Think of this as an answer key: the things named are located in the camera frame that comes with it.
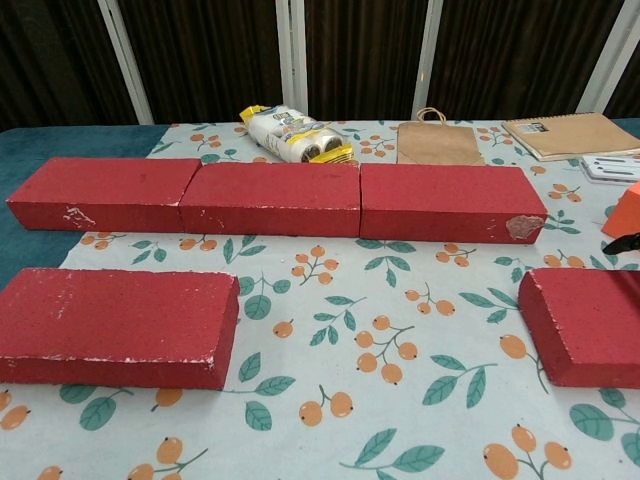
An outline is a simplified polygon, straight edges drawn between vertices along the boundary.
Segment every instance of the sticker label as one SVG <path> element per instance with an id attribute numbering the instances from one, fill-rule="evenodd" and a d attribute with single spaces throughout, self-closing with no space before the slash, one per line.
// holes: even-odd
<path id="1" fill-rule="evenodd" d="M 516 125 L 516 128 L 522 133 L 542 133 L 549 131 L 549 129 L 540 122 L 520 123 Z"/>

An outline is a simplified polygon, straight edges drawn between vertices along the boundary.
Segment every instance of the tablecloth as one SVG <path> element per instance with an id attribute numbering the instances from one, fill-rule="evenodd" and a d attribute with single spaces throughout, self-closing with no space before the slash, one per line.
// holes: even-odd
<path id="1" fill-rule="evenodd" d="M 394 162 L 399 123 L 332 126 Z M 600 250 L 624 188 L 458 124 L 540 194 L 535 245 L 88 232 L 62 267 L 239 277 L 225 389 L 6 385 L 0 478 L 640 478 L 640 391 L 550 385 L 517 304 L 534 267 L 638 269 Z M 235 123 L 172 125 L 149 156 L 275 160 Z"/>

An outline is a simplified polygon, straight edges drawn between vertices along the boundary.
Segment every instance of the black object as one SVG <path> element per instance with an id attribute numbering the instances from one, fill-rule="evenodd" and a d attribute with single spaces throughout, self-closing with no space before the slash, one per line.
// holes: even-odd
<path id="1" fill-rule="evenodd" d="M 631 250 L 640 250 L 640 232 L 616 238 L 609 245 L 605 246 L 602 252 L 607 255 L 617 255 L 622 252 L 630 252 Z"/>

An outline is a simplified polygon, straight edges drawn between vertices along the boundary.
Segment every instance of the notebook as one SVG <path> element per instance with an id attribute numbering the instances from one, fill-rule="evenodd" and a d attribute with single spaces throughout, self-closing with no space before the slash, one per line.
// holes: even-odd
<path id="1" fill-rule="evenodd" d="M 502 126 L 541 162 L 640 152 L 640 140 L 601 113 L 509 120 Z"/>

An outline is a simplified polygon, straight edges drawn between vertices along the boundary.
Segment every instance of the orange object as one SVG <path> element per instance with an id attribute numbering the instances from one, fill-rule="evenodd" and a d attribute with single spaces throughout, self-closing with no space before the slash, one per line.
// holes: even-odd
<path id="1" fill-rule="evenodd" d="M 624 192 L 602 231 L 614 238 L 640 232 L 640 182 Z"/>

